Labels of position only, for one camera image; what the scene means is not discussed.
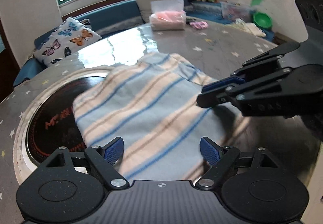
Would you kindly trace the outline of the black induction cooktop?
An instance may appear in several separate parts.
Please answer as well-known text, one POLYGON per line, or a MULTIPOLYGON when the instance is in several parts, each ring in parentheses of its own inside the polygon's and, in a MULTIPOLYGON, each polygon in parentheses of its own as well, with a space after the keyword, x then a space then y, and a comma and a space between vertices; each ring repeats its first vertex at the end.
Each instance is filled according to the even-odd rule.
POLYGON ((100 76, 82 77, 50 93, 32 116, 26 134, 27 154, 40 165, 58 147, 71 152, 86 148, 73 114, 74 99, 104 80, 100 76))

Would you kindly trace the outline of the clear box pink contents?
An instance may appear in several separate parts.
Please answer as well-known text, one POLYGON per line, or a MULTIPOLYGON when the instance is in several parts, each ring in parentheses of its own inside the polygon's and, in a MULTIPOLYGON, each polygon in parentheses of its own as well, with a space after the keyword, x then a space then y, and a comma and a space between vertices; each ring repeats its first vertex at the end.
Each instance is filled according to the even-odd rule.
POLYGON ((186 13, 183 0, 158 0, 151 2, 152 14, 149 24, 154 32, 183 30, 186 26, 186 13))

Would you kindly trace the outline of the green plastic bowl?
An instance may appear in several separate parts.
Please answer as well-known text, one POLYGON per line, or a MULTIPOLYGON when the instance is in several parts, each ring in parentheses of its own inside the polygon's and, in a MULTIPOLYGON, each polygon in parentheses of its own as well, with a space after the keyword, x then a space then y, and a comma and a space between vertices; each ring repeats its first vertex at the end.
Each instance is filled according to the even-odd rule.
POLYGON ((253 21, 259 28, 271 29, 273 26, 271 17, 266 13, 255 12, 253 15, 253 21))

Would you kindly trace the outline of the grey star tablecloth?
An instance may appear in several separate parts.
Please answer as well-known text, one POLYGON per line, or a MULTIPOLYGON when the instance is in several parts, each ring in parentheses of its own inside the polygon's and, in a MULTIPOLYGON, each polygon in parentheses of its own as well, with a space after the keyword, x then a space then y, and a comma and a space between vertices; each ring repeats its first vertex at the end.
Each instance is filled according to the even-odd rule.
MULTIPOLYGON (((13 147, 20 122, 27 122, 26 109, 33 100, 71 73, 102 65, 133 65, 145 53, 177 53, 207 75, 222 79, 242 63, 271 49, 273 44, 225 25, 210 23, 204 32, 154 33, 142 25, 115 34, 46 68, 33 79, 15 88, 1 102, 1 223, 20 223, 15 201, 18 188, 13 147)), ((307 185, 309 206, 305 223, 322 223, 322 144, 299 117, 254 117, 237 123, 223 137, 244 152, 266 147, 307 185)))

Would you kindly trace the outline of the blue beige striped shirt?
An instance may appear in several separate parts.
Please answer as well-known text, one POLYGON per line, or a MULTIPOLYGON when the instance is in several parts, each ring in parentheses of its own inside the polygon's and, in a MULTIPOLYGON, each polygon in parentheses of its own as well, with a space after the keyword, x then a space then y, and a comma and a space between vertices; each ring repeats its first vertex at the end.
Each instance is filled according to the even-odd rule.
POLYGON ((117 169, 128 181, 195 180, 204 169, 201 138, 221 145, 246 126, 230 103, 197 105, 202 87, 212 81, 179 54, 150 53, 133 66, 113 68, 77 96, 76 125, 86 146, 124 140, 117 169))

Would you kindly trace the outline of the butterfly print pillow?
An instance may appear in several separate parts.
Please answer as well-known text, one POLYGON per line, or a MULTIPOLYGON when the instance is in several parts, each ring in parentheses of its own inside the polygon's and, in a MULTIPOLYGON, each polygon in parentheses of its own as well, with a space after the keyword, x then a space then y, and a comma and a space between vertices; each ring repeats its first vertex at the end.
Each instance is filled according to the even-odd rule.
POLYGON ((73 17, 60 24, 33 52, 47 67, 101 40, 101 36, 73 17))

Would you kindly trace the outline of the clear storage bin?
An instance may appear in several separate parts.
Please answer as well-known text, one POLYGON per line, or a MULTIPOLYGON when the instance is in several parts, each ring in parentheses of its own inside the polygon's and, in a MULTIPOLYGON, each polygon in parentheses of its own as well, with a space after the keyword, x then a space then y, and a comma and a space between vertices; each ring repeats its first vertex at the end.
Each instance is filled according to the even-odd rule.
POLYGON ((250 22, 253 9, 247 5, 233 4, 229 2, 220 2, 222 17, 227 20, 235 21, 240 18, 245 22, 250 22))

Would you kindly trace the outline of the pink scissors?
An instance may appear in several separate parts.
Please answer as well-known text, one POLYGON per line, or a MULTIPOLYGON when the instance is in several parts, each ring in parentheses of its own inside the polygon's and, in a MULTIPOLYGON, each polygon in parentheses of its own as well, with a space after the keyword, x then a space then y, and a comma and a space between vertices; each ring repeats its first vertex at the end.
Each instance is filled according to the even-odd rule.
POLYGON ((200 21, 200 22, 193 21, 193 22, 190 22, 189 25, 196 30, 207 29, 209 27, 208 23, 205 21, 200 21))

